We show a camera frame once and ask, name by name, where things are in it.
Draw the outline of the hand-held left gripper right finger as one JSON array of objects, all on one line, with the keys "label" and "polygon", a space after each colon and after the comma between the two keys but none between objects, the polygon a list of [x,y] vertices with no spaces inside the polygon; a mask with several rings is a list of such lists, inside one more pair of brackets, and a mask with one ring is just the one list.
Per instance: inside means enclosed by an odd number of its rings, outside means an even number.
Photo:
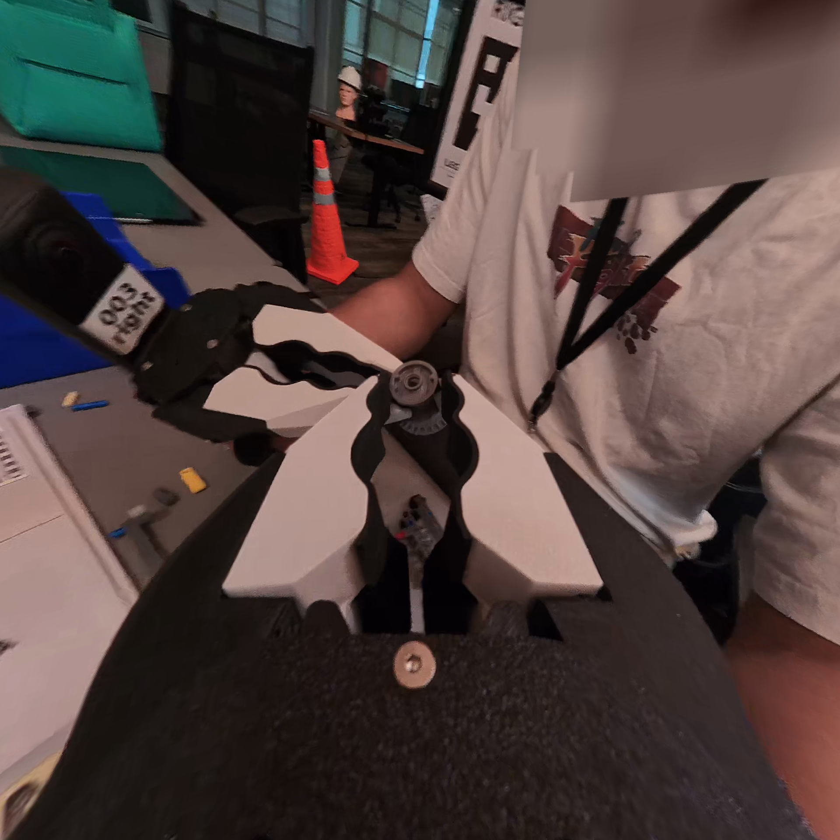
[{"label": "hand-held left gripper right finger", "polygon": [[454,384],[478,450],[460,491],[472,538],[465,587],[483,606],[595,595],[602,577],[541,446],[459,374]]}]

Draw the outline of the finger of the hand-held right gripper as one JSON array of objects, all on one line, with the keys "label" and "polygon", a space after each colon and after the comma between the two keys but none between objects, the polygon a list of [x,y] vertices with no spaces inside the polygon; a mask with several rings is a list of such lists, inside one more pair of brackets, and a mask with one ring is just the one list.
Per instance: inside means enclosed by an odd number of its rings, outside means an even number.
[{"label": "finger of the hand-held right gripper", "polygon": [[299,437],[354,392],[323,389],[308,381],[281,384],[256,367],[239,367],[213,385],[207,411],[262,421],[284,437]]},{"label": "finger of the hand-held right gripper", "polygon": [[265,306],[252,324],[251,360],[279,382],[356,387],[402,362],[332,314]]}]

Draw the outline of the small lego beam assembly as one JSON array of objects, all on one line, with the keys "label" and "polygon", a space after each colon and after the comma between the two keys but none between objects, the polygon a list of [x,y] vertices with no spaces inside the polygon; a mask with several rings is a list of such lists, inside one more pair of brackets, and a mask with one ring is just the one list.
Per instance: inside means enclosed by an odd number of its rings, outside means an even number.
[{"label": "small lego beam assembly", "polygon": [[407,551],[409,560],[424,564],[444,535],[444,527],[422,495],[407,502],[397,525],[395,539]]}]

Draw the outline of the grey lego differential gear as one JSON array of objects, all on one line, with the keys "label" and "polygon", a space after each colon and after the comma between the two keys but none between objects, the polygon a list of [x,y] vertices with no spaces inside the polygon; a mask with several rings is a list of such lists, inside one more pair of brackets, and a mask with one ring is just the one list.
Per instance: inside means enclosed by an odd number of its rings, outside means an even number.
[{"label": "grey lego differential gear", "polygon": [[415,437],[430,437],[445,430],[440,376],[430,363],[405,362],[392,373],[389,390],[387,427]]}]

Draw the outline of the lego chassis assembly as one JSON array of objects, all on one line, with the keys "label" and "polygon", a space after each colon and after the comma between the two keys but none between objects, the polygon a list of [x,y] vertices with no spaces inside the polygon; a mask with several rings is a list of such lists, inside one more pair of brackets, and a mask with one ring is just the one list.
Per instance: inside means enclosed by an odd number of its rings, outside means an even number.
[{"label": "lego chassis assembly", "polygon": [[168,554],[154,533],[155,514],[144,505],[133,507],[127,518],[108,533],[122,567],[138,590],[160,572]]}]

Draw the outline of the person's left forearm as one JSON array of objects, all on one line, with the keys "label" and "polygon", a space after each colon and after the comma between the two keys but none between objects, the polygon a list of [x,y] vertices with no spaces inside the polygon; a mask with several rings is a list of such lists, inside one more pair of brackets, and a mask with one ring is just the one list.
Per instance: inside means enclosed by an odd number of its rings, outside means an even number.
[{"label": "person's left forearm", "polygon": [[839,838],[839,646],[752,595],[726,648],[777,775],[818,838]]}]

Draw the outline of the person's right forearm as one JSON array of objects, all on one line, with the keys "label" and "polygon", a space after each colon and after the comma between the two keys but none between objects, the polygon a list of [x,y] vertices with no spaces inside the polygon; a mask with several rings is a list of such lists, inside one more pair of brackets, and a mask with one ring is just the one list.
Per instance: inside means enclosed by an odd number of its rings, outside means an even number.
[{"label": "person's right forearm", "polygon": [[402,362],[425,361],[439,371],[460,366],[462,308],[433,289],[412,262],[329,312]]}]

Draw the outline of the orange striped cone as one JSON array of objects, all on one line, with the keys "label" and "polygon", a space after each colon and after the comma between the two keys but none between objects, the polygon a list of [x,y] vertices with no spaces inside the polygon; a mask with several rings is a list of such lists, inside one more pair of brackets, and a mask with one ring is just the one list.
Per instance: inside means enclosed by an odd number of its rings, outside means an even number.
[{"label": "orange striped cone", "polygon": [[359,262],[347,255],[327,148],[322,140],[312,142],[313,179],[308,274],[339,286],[358,269]]}]

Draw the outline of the black badge reel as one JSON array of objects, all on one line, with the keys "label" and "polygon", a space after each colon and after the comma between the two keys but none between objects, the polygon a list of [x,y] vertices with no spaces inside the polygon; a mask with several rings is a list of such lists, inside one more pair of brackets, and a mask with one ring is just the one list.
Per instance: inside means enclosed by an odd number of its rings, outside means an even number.
[{"label": "black badge reel", "polygon": [[528,414],[528,431],[530,434],[534,433],[539,424],[541,417],[551,407],[553,395],[557,386],[557,379],[559,371],[554,371],[551,376],[542,385],[542,388],[534,399]]}]

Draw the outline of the blue plastic bin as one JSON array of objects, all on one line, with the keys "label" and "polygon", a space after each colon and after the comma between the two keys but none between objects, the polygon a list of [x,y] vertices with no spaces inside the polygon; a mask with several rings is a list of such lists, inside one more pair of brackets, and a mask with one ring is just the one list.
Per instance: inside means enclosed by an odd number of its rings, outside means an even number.
[{"label": "blue plastic bin", "polygon": [[[123,260],[162,294],[169,306],[179,308],[187,302],[192,293],[178,270],[156,268],[143,257],[101,196],[68,191],[62,194]],[[1,298],[2,388],[100,370],[110,365],[105,358],[61,334],[17,303]]]}]

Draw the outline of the dark green mat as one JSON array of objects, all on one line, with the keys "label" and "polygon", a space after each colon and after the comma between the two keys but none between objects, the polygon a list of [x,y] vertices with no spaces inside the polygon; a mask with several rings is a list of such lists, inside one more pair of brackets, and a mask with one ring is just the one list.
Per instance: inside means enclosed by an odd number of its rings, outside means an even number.
[{"label": "dark green mat", "polygon": [[36,175],[60,192],[98,196],[121,223],[203,223],[203,218],[143,163],[9,145],[2,145],[1,160],[2,165]]}]

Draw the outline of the dark wooden table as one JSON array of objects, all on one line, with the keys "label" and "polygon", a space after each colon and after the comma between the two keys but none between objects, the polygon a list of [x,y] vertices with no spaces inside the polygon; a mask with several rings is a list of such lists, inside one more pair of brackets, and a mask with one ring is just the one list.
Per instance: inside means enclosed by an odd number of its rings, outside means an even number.
[{"label": "dark wooden table", "polygon": [[326,130],[342,135],[360,148],[362,161],[368,161],[372,183],[364,205],[367,216],[363,224],[352,226],[396,230],[403,219],[396,189],[417,186],[416,176],[422,166],[420,161],[426,156],[425,149],[390,135],[359,129],[316,108],[309,109],[308,129],[312,139],[323,139]]}]

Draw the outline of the white shirt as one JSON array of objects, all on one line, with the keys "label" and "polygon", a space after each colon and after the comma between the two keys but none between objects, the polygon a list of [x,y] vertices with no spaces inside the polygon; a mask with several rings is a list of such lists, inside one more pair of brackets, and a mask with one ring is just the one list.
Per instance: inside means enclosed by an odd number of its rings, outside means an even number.
[{"label": "white shirt", "polygon": [[[465,302],[462,375],[525,428],[606,201],[512,148],[518,65],[412,259]],[[560,374],[535,435],[669,559],[762,450],[752,588],[838,644],[838,376],[838,169],[779,176]]]}]

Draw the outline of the mannequin head white helmet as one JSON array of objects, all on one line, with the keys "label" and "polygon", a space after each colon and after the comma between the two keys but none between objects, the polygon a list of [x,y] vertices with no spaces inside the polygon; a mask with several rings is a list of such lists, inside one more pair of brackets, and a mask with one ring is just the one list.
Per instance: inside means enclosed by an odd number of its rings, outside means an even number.
[{"label": "mannequin head white helmet", "polygon": [[339,75],[339,105],[335,111],[337,119],[355,123],[362,93],[362,77],[353,66],[344,66]]}]

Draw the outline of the instruction booklet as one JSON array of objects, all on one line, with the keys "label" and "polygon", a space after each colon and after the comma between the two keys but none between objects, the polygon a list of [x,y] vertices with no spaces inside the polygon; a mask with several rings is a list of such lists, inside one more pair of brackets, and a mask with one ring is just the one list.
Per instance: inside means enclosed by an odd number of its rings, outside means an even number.
[{"label": "instruction booklet", "polygon": [[1,437],[5,791],[67,742],[138,591],[23,406]]}]

